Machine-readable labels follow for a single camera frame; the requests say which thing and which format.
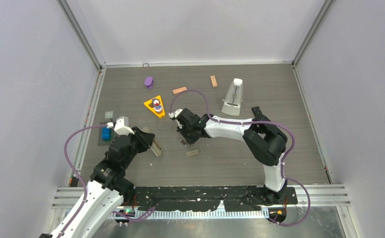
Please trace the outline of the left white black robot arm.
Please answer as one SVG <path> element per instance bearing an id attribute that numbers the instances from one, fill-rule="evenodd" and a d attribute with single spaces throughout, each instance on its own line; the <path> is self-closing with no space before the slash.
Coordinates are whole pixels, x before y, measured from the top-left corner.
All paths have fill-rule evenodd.
<path id="1" fill-rule="evenodd" d="M 96 165 L 83 193 L 64 220 L 42 238 L 91 238 L 120 205 L 133 202 L 135 189 L 125 178 L 134 157 L 152 147 L 155 134 L 131 127 L 117 133 L 105 158 Z"/>

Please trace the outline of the black remote control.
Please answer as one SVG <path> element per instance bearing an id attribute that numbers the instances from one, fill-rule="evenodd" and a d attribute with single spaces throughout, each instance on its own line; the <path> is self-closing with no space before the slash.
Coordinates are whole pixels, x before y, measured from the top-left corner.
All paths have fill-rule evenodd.
<path id="1" fill-rule="evenodd" d="M 255 118 L 261 118 L 263 116 L 262 111 L 259 106 L 252 107 L 252 113 Z"/>

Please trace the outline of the white printed card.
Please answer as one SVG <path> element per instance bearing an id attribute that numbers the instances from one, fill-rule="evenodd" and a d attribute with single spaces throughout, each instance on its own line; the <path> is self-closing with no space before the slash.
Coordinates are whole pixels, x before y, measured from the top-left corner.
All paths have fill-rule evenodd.
<path id="1" fill-rule="evenodd" d="M 150 129 L 148 127 L 144 127 L 142 129 L 143 132 L 146 132 L 146 133 L 151 133 Z M 151 145 L 151 150 L 153 151 L 153 153 L 157 156 L 157 157 L 160 157 L 162 155 L 162 151 L 163 151 L 163 148 L 160 146 L 160 144 L 157 142 L 156 138 L 154 138 L 153 142 L 152 142 L 152 145 Z"/>

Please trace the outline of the beige remote battery cover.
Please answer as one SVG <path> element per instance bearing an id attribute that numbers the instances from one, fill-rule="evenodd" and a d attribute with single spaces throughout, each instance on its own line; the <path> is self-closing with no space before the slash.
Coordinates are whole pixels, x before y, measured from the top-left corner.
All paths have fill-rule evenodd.
<path id="1" fill-rule="evenodd" d="M 191 157 L 191 156 L 195 156 L 195 155 L 198 155 L 199 154 L 199 150 L 198 149 L 193 149 L 193 150 L 190 150 L 186 153 L 186 156 L 187 157 Z"/>

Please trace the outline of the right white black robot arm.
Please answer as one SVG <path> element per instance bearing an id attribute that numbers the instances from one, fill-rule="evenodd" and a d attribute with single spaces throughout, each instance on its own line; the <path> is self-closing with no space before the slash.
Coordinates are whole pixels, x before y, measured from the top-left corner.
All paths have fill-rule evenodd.
<path id="1" fill-rule="evenodd" d="M 271 203 L 285 197 L 287 180 L 282 173 L 281 160 L 286 153 L 287 136 L 267 117 L 259 114 L 254 119 L 224 119 L 204 114 L 199 117 L 189 109 L 179 109 L 170 114 L 177 122 L 179 132 L 187 144 L 201 138 L 229 138 L 246 143 L 252 155 L 262 163 L 265 181 L 263 195 Z"/>

